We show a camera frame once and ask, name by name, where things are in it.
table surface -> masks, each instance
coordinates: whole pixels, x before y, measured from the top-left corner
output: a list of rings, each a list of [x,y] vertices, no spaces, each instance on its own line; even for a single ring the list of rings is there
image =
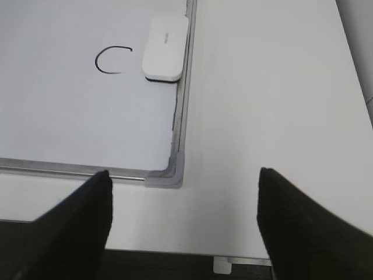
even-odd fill
[[[107,248],[267,258],[262,166],[373,234],[373,130],[335,1],[199,1],[191,81],[184,185],[115,183]],[[2,174],[0,219],[80,183]]]

whiteboard eraser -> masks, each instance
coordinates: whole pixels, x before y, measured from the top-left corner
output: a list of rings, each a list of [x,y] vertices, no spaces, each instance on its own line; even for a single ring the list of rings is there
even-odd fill
[[[184,64],[189,20],[180,15],[154,16],[142,61],[145,77],[154,81],[176,82]]]

dark floor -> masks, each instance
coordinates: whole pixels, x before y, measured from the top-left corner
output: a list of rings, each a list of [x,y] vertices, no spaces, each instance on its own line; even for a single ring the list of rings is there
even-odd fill
[[[270,267],[233,265],[231,275],[213,273],[213,257],[106,251],[98,280],[272,280]]]

whiteboard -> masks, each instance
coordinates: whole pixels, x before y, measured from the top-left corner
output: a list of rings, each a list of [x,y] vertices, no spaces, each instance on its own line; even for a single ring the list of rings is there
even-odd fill
[[[141,62],[150,19],[187,0],[1,0],[0,158],[164,170],[176,84]],[[113,48],[98,59],[97,54]]]

white desk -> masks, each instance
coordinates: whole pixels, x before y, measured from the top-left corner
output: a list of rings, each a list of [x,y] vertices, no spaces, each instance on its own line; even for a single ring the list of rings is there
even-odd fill
[[[107,248],[267,258],[259,169],[373,234],[373,131],[333,0],[199,1],[179,190],[115,184]],[[81,182],[0,175],[0,218]]]

